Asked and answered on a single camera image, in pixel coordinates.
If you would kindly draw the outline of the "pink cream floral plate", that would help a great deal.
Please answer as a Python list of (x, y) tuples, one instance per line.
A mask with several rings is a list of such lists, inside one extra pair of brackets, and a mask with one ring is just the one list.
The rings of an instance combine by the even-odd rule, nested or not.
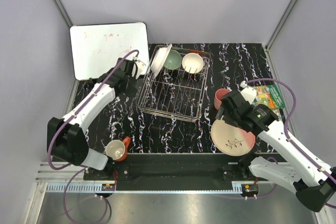
[(249, 153), (256, 141), (252, 132), (231, 126), (223, 120), (215, 120), (212, 124), (211, 139), (218, 150), (229, 156)]

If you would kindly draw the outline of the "large white plate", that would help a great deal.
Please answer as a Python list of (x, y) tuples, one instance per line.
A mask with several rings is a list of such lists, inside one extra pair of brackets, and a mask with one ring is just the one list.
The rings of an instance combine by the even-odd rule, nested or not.
[(158, 51), (156, 52), (154, 59), (152, 60), (151, 63), (151, 71), (154, 75), (154, 78), (158, 76), (160, 73), (161, 69), (163, 68), (163, 65), (168, 57), (168, 54), (172, 48), (172, 44), (169, 44), (166, 47), (160, 47)]

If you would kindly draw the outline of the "wire dish rack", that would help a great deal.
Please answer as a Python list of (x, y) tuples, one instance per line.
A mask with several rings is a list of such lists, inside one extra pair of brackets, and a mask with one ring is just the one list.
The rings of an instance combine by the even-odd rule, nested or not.
[(198, 50), (158, 45), (154, 48), (154, 58), (160, 49), (177, 52), (181, 58), (197, 54), (203, 66), (187, 68), (182, 63), (175, 69), (163, 66), (155, 73), (151, 68), (144, 76), (144, 84), (139, 91), (136, 104), (145, 113), (165, 118), (195, 122), (201, 118), (211, 54)]

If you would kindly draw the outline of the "green ceramic bowl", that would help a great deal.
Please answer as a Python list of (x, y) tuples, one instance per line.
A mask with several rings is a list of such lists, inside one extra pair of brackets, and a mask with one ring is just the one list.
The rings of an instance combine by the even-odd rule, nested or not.
[(164, 68), (169, 70), (176, 70), (182, 64), (182, 56), (175, 50), (171, 50), (166, 58), (163, 65)]

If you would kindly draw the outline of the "small white bowl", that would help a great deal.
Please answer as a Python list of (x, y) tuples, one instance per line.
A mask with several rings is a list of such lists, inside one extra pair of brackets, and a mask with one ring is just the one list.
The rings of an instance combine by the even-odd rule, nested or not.
[(182, 58), (182, 67), (186, 72), (196, 74), (203, 69), (204, 60), (199, 54), (189, 53)]

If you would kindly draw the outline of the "orange mug white inside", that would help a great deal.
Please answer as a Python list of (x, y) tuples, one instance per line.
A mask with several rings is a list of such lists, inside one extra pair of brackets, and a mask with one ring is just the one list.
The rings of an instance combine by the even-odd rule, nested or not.
[(126, 159), (128, 147), (131, 142), (129, 137), (124, 140), (112, 140), (105, 147), (105, 154), (111, 157), (115, 162), (121, 162)]

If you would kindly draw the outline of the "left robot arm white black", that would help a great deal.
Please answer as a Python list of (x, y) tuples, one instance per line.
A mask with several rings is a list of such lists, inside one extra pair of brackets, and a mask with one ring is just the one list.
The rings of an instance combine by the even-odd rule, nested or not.
[(97, 115), (121, 94), (133, 95), (136, 80), (146, 69), (140, 60), (118, 59), (117, 65), (102, 74), (90, 93), (68, 114), (53, 117), (47, 124), (47, 154), (51, 169), (69, 165), (91, 167), (103, 180), (113, 175), (108, 157), (89, 147), (85, 133)]

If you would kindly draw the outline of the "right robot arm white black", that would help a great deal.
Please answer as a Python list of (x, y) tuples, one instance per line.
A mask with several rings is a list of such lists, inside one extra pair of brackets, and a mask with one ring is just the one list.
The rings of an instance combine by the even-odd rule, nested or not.
[(294, 193), (309, 210), (320, 212), (335, 193), (335, 168), (296, 139), (269, 107), (254, 106), (255, 97), (251, 87), (223, 95), (216, 122), (224, 122), (232, 128), (234, 138), (247, 132), (262, 139), (274, 147), (291, 168), (247, 154), (238, 162), (239, 176), (244, 180), (266, 179)]

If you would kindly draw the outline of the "pink plastic cup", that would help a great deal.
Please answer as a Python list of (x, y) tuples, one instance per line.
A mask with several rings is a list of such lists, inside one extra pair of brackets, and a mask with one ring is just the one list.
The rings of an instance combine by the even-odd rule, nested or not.
[(224, 95), (226, 95), (227, 93), (229, 93), (229, 90), (227, 89), (218, 89), (216, 92), (215, 92), (215, 96), (214, 96), (214, 107), (216, 110), (219, 110), (219, 108), (221, 107), (221, 99)]

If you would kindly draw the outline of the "green children's book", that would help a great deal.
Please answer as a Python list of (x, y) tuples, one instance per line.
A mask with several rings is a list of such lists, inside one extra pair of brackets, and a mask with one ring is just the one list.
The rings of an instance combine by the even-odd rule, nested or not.
[(271, 109), (283, 109), (285, 107), (282, 96), (275, 84), (257, 86), (255, 90), (257, 91), (257, 96), (254, 99), (254, 105), (264, 104)]

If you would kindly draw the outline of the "black marble pattern mat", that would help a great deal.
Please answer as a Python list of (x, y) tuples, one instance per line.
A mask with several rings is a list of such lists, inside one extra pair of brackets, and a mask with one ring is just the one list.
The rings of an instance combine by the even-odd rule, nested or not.
[(211, 126), (218, 89), (234, 90), (244, 80), (268, 85), (273, 77), (265, 48), (259, 43), (181, 44), (181, 48), (211, 55), (201, 118), (171, 120), (141, 112), (134, 97), (120, 96), (108, 104), (85, 133), (90, 148), (104, 152), (111, 140), (130, 137), (130, 153), (215, 153)]

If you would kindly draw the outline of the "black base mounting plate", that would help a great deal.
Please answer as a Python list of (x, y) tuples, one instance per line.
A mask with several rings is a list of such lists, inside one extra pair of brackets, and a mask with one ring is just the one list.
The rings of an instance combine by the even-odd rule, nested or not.
[(240, 164), (240, 157), (225, 154), (129, 154), (121, 162), (109, 162), (104, 171), (93, 168), (84, 180), (117, 180), (117, 191), (221, 191), (232, 190), (233, 181), (254, 182)]

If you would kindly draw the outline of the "white whiteboard black frame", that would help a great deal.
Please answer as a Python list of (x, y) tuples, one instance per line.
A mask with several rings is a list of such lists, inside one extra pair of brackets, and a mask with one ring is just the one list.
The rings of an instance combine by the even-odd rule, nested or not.
[(145, 74), (149, 66), (148, 34), (143, 22), (72, 26), (70, 40), (77, 80), (100, 77), (135, 49), (139, 51), (141, 73)]

